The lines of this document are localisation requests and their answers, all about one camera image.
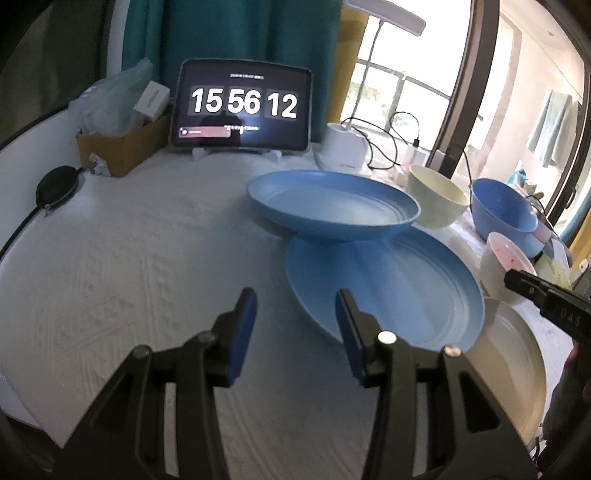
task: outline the clock display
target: clock display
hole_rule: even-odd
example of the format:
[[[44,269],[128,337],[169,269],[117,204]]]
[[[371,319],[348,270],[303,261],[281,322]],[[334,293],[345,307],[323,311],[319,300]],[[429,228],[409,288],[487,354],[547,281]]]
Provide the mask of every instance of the clock display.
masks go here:
[[[171,142],[176,147],[304,151],[310,145],[311,73],[246,60],[186,61]]]

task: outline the teal curtain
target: teal curtain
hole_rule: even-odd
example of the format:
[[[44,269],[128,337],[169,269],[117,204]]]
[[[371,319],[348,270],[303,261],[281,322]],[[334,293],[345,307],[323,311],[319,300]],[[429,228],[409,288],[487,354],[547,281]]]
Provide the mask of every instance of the teal curtain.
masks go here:
[[[265,60],[314,74],[312,140],[329,102],[342,0],[131,0],[122,68],[144,57],[154,79],[177,86],[189,58]]]

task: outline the white wall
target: white wall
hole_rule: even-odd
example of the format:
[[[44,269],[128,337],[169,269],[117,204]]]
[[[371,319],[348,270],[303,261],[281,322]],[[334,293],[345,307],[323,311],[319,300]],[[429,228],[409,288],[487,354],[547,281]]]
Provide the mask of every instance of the white wall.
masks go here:
[[[518,6],[530,3],[535,2],[527,0]],[[550,14],[543,7],[538,7],[542,10],[535,10],[533,18],[525,17],[523,12],[513,7],[511,11],[504,11],[522,30],[523,38],[511,101],[482,176],[506,181],[515,171],[519,160],[522,160],[529,178],[537,182],[545,190],[546,196],[550,197],[560,172],[554,167],[542,167],[527,149],[528,137],[535,127],[548,87],[568,93],[575,100],[582,97],[584,64],[570,42],[563,41],[559,33],[554,33],[552,37],[544,30],[551,28],[548,26],[551,24],[544,23],[548,22],[546,15]],[[543,28],[536,27],[536,22],[540,22]],[[548,43],[542,43],[543,35],[548,37]]]

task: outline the plate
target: plate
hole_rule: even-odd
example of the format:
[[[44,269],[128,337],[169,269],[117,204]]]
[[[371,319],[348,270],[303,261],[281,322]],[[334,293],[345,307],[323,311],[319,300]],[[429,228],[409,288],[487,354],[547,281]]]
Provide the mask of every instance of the plate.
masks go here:
[[[421,212],[402,190],[331,171],[268,173],[247,191],[264,216],[305,238],[384,238],[408,228]]]
[[[285,270],[306,312],[339,341],[340,288],[350,289],[359,309],[383,329],[421,348],[453,343],[467,351],[484,324],[482,292],[468,267],[415,227],[384,240],[333,245],[294,237]]]
[[[506,303],[485,299],[485,325],[466,354],[491,389],[524,444],[529,445],[546,404],[546,370],[525,320]]]

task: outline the white box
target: white box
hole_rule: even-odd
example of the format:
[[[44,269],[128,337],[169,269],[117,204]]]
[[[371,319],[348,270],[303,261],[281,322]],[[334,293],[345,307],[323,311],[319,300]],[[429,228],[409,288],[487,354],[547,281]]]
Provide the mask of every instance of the white box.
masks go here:
[[[135,104],[134,110],[154,121],[162,115],[169,99],[170,88],[150,80],[138,103]]]

